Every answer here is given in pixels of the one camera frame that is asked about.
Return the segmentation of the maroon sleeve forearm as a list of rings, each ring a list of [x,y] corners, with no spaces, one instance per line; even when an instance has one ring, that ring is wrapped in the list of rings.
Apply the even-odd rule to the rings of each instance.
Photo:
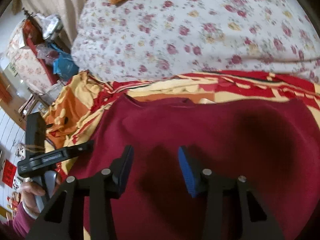
[[[25,239],[36,219],[35,213],[21,202],[15,218],[5,223],[1,222],[1,239]]]

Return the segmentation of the person's left hand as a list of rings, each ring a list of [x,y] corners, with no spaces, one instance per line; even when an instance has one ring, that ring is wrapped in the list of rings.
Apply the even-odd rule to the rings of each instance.
[[[21,200],[24,211],[33,219],[36,219],[41,211],[36,204],[36,196],[43,197],[45,190],[32,180],[24,181],[20,187]]]

